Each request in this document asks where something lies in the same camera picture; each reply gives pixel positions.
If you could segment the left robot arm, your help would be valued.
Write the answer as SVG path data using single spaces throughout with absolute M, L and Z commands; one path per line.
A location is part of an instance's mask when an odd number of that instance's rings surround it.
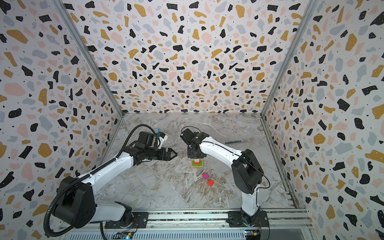
M 134 221 L 132 208 L 121 202 L 98 204 L 96 194 L 112 179 L 122 172 L 146 160 L 170 161 L 178 154 L 171 148 L 146 147 L 144 149 L 128 146 L 119 157 L 81 175 L 67 177 L 61 183 L 54 203 L 52 215 L 79 229 L 89 223 L 115 222 L 121 228 Z

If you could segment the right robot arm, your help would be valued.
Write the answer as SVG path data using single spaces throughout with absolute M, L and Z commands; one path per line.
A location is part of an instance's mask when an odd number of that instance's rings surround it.
M 261 212 L 259 192 L 262 188 L 264 171 L 255 154 L 249 149 L 244 151 L 232 149 L 203 134 L 198 134 L 190 140 L 185 139 L 184 142 L 188 146 L 188 157 L 202 159 L 209 155 L 232 170 L 234 183 L 242 192 L 241 224 L 249 227 L 258 224 Z

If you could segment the small red cube block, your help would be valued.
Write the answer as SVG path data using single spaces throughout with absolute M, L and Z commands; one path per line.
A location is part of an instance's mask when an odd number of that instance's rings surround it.
M 207 181 L 207 184 L 208 184 L 210 187 L 212 187 L 212 186 L 214 185 L 214 181 L 213 181 L 213 180 L 208 180 L 208 181 Z

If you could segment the lime green rectangular block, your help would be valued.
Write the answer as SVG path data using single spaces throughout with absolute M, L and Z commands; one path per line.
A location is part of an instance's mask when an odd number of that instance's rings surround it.
M 200 163 L 199 163 L 198 165 L 195 165 L 194 160 L 195 160 L 195 159 L 192 159 L 192 160 L 191 160 L 191 167 L 192 167 L 192 168 L 202 168 L 202 167 L 203 167 L 203 165 L 204 165 L 204 164 L 203 164 L 203 159 L 200 159 Z

